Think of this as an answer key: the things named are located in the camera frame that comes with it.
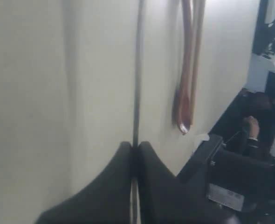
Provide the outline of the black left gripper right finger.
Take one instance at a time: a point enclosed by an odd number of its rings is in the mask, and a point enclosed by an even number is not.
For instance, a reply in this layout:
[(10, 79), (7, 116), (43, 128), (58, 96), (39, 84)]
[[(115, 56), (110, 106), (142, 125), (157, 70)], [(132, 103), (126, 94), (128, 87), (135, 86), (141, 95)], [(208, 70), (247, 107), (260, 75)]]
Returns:
[(135, 151), (140, 220), (143, 224), (239, 224), (232, 212), (190, 193), (143, 141)]

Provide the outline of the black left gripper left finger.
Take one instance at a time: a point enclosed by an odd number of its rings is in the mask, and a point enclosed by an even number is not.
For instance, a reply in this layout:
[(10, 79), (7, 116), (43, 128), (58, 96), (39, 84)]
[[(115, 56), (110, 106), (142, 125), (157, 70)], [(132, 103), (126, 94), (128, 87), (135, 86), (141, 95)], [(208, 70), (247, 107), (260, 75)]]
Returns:
[(105, 169), (85, 188), (41, 213), (38, 224), (130, 223), (131, 153), (121, 142)]

